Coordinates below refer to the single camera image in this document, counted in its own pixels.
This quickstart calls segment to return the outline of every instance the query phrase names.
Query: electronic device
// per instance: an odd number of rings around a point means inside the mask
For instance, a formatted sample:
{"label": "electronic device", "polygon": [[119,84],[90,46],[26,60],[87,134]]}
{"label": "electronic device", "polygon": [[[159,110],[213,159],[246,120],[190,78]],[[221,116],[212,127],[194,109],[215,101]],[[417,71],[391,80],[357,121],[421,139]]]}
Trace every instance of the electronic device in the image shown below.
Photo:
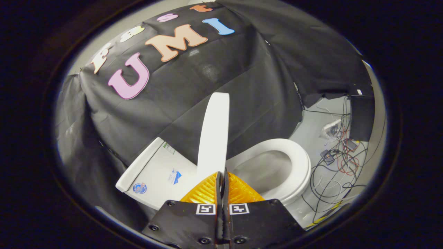
{"label": "electronic device", "polygon": [[343,143],[350,151],[355,151],[355,149],[357,149],[357,144],[351,141],[351,139],[346,139]]}
{"label": "electronic device", "polygon": [[320,153],[320,156],[325,160],[326,165],[329,165],[335,161],[334,157],[328,150],[324,150]]}

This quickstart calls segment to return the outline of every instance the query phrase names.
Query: peach letter m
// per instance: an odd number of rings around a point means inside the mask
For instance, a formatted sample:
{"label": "peach letter m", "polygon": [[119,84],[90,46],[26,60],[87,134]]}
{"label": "peach letter m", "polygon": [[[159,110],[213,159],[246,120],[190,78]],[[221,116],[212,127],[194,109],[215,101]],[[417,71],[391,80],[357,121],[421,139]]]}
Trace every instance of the peach letter m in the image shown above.
{"label": "peach letter m", "polygon": [[162,54],[162,62],[167,62],[179,54],[169,47],[185,51],[185,39],[190,47],[198,46],[208,40],[192,30],[189,24],[175,28],[174,33],[175,36],[157,35],[145,42],[146,45],[153,45]]}

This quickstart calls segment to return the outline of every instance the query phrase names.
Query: pink letter u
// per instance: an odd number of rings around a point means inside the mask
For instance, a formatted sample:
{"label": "pink letter u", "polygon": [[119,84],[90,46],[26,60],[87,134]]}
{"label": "pink letter u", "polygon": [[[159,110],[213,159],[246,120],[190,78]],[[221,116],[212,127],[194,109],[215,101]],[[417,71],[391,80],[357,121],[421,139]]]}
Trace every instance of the pink letter u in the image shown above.
{"label": "pink letter u", "polygon": [[140,53],[135,53],[125,63],[125,66],[132,66],[138,73],[139,79],[137,83],[130,86],[126,80],[121,76],[122,69],[117,70],[109,79],[108,85],[112,86],[117,93],[124,99],[132,99],[137,96],[141,90],[146,86],[149,80],[149,70],[139,59]]}

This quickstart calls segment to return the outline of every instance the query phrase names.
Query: sticker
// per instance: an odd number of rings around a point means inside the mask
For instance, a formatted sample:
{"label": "sticker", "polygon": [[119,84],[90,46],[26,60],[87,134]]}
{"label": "sticker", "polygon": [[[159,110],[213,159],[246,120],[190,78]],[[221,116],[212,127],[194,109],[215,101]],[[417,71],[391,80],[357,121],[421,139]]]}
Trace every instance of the sticker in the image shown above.
{"label": "sticker", "polygon": [[164,16],[157,18],[157,21],[159,21],[160,23],[164,23],[164,22],[170,21],[172,19],[175,19],[178,16],[179,15],[175,15],[175,14],[170,13],[170,14],[166,14]]}
{"label": "sticker", "polygon": [[229,214],[249,214],[249,208],[247,203],[243,204],[230,204],[229,205]]}
{"label": "sticker", "polygon": [[110,43],[107,43],[91,61],[91,64],[94,64],[94,74],[96,74],[100,70],[101,66],[105,63],[107,59],[105,56],[109,53],[108,47],[110,45]]}
{"label": "sticker", "polygon": [[134,190],[136,194],[144,194],[146,193],[147,187],[144,183],[136,183],[134,187],[132,187],[132,190]]}
{"label": "sticker", "polygon": [[170,182],[172,185],[176,185],[177,183],[179,183],[179,178],[182,176],[182,174],[177,170],[175,170],[174,168],[172,169],[172,173],[169,175],[168,177],[168,182]]}
{"label": "sticker", "polygon": [[137,27],[134,27],[134,28],[128,30],[126,33],[124,33],[121,36],[120,42],[122,43],[122,42],[125,42],[125,41],[129,40],[130,38],[132,38],[133,36],[139,34],[143,30],[144,30],[144,27],[141,27],[141,26],[137,26]]}
{"label": "sticker", "polygon": [[197,212],[195,214],[214,215],[215,214],[215,204],[198,204],[197,205]]}
{"label": "sticker", "polygon": [[187,49],[185,39],[188,41],[190,47],[195,47],[208,41],[206,37],[202,37],[195,32],[189,24],[175,28],[174,35],[175,36],[156,35],[147,40],[144,44],[153,45],[162,55],[162,62],[167,62],[179,54],[177,51],[173,51],[169,47],[185,51]]}
{"label": "sticker", "polygon": [[210,18],[203,20],[203,23],[207,23],[218,30],[219,35],[230,35],[235,32],[235,30],[226,27],[217,18]]}
{"label": "sticker", "polygon": [[141,90],[146,86],[149,80],[149,70],[139,59],[140,53],[135,53],[131,56],[125,66],[131,66],[139,75],[138,81],[132,86],[124,80],[121,76],[123,70],[119,69],[109,79],[108,85],[112,86],[115,91],[124,99],[132,99],[137,96]]}
{"label": "sticker", "polygon": [[211,8],[205,8],[205,7],[206,7],[206,5],[195,5],[195,6],[192,6],[191,8],[189,8],[189,9],[194,9],[194,10],[196,10],[198,12],[209,12],[209,11],[212,11]]}
{"label": "sticker", "polygon": [[171,154],[174,154],[174,153],[175,153],[174,148],[171,147],[168,143],[165,143],[165,144],[163,145],[163,148],[165,148],[165,149],[166,149],[167,151],[169,151],[169,153],[171,153]]}

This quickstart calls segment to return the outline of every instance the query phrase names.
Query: floor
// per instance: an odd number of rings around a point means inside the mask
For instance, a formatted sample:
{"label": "floor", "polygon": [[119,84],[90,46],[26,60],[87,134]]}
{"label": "floor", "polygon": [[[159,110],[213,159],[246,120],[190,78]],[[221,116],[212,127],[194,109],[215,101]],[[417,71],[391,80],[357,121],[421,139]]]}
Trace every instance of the floor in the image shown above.
{"label": "floor", "polygon": [[[343,198],[349,190],[343,187],[350,187],[350,184],[355,183],[356,177],[354,177],[352,172],[354,165],[350,164],[349,167],[352,170],[348,169],[341,158],[335,159],[330,165],[326,165],[324,162],[321,163],[324,167],[316,166],[321,160],[320,153],[324,150],[330,150],[338,143],[338,140],[328,140],[320,137],[324,125],[341,119],[341,115],[330,115],[327,113],[328,111],[331,113],[350,113],[350,102],[346,98],[347,97],[342,97],[332,100],[322,99],[318,101],[316,105],[307,109],[324,113],[303,111],[303,120],[290,137],[290,140],[300,144],[306,150],[311,159],[311,186],[306,188],[302,198],[298,198],[294,203],[286,206],[303,228],[308,227],[314,221],[321,218],[326,213],[326,210],[334,207],[335,203]],[[348,117],[349,116],[346,116],[344,119],[343,123],[345,125],[348,125]],[[357,155],[355,157],[357,162],[360,161],[361,164],[363,164],[365,153],[362,151],[368,147],[368,143],[361,142],[361,144],[357,143],[357,145],[356,151],[349,153],[349,155],[351,157]],[[344,165],[342,169],[344,173],[338,171],[338,166],[341,166],[342,163]],[[360,172],[361,167],[357,167],[356,175],[358,176]],[[319,198],[320,195],[331,197]],[[345,199],[342,204],[350,200],[352,199]]]}

